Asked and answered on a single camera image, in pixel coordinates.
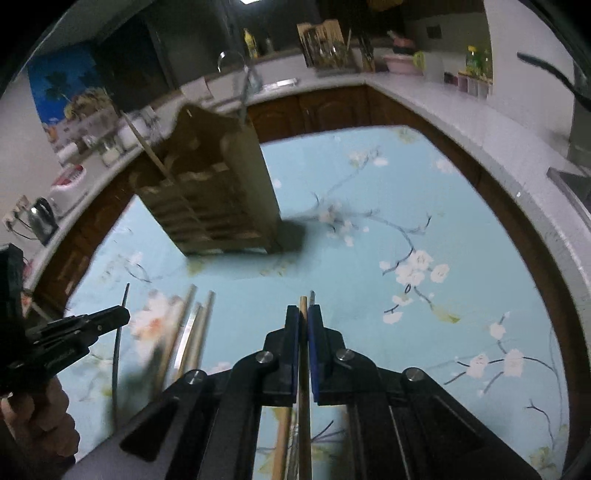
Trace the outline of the left hand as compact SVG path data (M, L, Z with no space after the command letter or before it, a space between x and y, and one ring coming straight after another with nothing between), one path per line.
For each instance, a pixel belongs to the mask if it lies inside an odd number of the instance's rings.
M1 400L1 419L28 460L60 463L78 452L80 435L67 412L69 398L57 377L43 394L11 394Z

